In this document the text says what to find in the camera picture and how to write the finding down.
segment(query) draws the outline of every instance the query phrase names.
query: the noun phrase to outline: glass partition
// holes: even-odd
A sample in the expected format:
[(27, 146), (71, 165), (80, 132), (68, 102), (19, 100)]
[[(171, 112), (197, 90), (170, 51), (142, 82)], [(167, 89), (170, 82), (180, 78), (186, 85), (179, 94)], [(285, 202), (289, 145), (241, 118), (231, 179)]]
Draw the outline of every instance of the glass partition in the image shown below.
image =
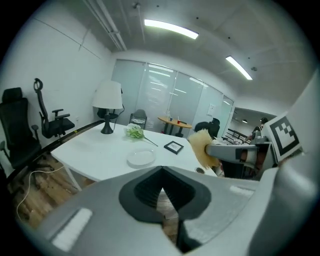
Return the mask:
[(129, 123), (131, 113), (136, 111), (145, 65), (144, 62), (121, 59), (118, 59), (115, 63), (111, 80), (121, 84), (122, 103), (125, 108), (124, 112), (118, 117), (117, 124), (126, 126)]
[(161, 132), (165, 124), (158, 117), (165, 117), (175, 85), (177, 71), (147, 64), (142, 78), (136, 109), (145, 111), (146, 130)]
[[(171, 103), (169, 107), (170, 115), (187, 124), (192, 124), (198, 108), (203, 85), (194, 81), (189, 75), (178, 73), (175, 87), (172, 92)], [(172, 135), (175, 135), (179, 128), (175, 126)], [(182, 130), (184, 138), (188, 137), (189, 130)]]
[(231, 111), (234, 102), (229, 99), (227, 96), (223, 96), (223, 101), (221, 105), (220, 115), (218, 117), (220, 121), (220, 129), (218, 132), (218, 137), (221, 137), (224, 134), (229, 118), (231, 118)]

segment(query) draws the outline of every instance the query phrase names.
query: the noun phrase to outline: table lamp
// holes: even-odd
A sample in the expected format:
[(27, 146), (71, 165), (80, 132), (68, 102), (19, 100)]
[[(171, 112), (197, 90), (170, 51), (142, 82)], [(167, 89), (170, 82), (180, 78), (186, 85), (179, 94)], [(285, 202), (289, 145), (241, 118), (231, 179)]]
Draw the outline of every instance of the table lamp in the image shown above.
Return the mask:
[(121, 84), (115, 81), (104, 80), (94, 94), (92, 106), (106, 109), (102, 134), (112, 134), (110, 127), (109, 109), (122, 109)]

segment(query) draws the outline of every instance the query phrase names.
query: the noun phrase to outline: wooden floor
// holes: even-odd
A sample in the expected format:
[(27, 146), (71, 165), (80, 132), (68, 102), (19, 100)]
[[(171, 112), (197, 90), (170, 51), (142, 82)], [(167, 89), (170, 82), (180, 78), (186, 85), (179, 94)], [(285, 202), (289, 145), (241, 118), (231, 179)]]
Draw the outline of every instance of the wooden floor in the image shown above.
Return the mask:
[[(56, 162), (51, 155), (45, 156), (46, 160), (41, 159), (38, 163), (50, 164), (55, 170), (63, 166), (60, 162)], [(46, 172), (50, 171), (48, 168), (43, 168), (42, 170)], [(21, 184), (19, 181), (21, 175), (17, 176), (8, 187), (10, 191), (14, 191), (17, 188), (24, 190), (24, 193), (18, 192), (13, 198), (12, 202), (15, 211), (28, 190), (30, 174), (28, 173), (24, 177), (24, 184)], [(33, 184), (33, 179), (31, 179), (29, 194), (23, 203), (20, 204), (17, 212), (23, 222), (36, 229), (48, 213), (69, 200), (73, 195), (78, 193), (78, 190), (73, 186), (63, 167), (52, 173), (35, 172), (32, 175), (35, 175), (39, 189), (36, 188)], [(83, 182), (85, 186), (90, 186), (94, 183), (94, 181), (86, 177), (83, 177)], [(175, 243), (178, 233), (178, 214), (172, 214), (175, 211), (174, 207), (164, 192), (161, 192), (159, 195), (157, 210), (163, 215), (169, 214), (171, 216), (170, 219), (163, 218), (163, 231)]]

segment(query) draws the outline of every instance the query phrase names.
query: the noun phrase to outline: white table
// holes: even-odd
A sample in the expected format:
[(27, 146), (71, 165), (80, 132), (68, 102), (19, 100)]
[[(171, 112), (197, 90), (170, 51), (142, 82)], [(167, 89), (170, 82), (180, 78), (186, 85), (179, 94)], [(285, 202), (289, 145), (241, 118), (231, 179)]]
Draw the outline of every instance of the white table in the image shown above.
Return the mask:
[[(158, 145), (155, 146), (145, 139), (126, 137), (124, 125), (116, 124), (112, 134), (102, 134), (100, 131), (103, 126), (104, 123), (97, 125), (51, 152), (52, 156), (64, 165), (78, 190), (82, 190), (83, 185), (77, 174), (98, 182), (136, 171), (137, 169), (128, 166), (127, 157), (137, 149), (155, 151), (155, 161), (148, 167), (173, 166), (191, 172), (201, 167), (205, 174), (216, 176), (213, 170), (205, 170), (201, 166), (185, 138), (145, 130), (145, 137)], [(164, 145), (171, 141), (184, 146), (178, 155), (164, 148)]]

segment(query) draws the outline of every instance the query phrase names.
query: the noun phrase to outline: white wall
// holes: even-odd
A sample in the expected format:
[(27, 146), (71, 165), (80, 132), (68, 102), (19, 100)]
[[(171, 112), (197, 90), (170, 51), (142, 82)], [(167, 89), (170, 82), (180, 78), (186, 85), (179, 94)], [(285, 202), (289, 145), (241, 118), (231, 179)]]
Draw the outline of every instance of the white wall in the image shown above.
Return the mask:
[[(75, 129), (97, 120), (91, 106), (92, 98), (100, 81), (110, 79), (106, 70), (111, 52), (101, 39), (104, 33), (102, 27), (101, 33), (96, 36), (94, 32), (100, 28), (88, 10), (81, 7), (83, 2), (68, 2), (71, 3), (82, 8), (79, 11), (87, 20), (91, 19), (91, 29), (85, 39), (87, 27), (70, 13), (70, 6), (51, 2), (21, 28), (0, 68), (0, 95), (8, 88), (22, 88), (23, 96), (29, 101), (29, 125), (39, 126), (42, 147), (56, 138), (46, 139), (41, 134), (40, 108), (33, 89), (34, 79), (39, 78), (43, 82), (42, 95), (50, 119), (54, 117), (52, 110), (64, 109), (60, 114), (69, 113)], [(2, 141), (5, 135), (2, 126), (0, 129)], [(12, 168), (3, 152), (0, 161), (8, 175)]]
[(262, 94), (240, 94), (235, 101), (235, 107), (241, 109), (248, 109), (259, 111), (271, 115), (278, 116), (286, 111), (292, 106), (284, 101), (272, 98), (263, 98)]
[(231, 120), (231, 123), (229, 125), (229, 129), (237, 131), (241, 134), (249, 136), (252, 131), (254, 130), (254, 126), (248, 125), (247, 123), (240, 123), (235, 121), (234, 119)]
[(235, 101), (237, 97), (237, 92), (229, 84), (225, 83), (219, 77), (203, 68), (200, 68), (182, 59), (144, 50), (127, 50), (122, 52), (115, 52), (111, 55), (109, 64), (110, 69), (108, 70), (109, 76), (112, 75), (117, 59), (164, 65), (191, 77), (201, 79), (203, 82), (222, 92), (233, 101)]

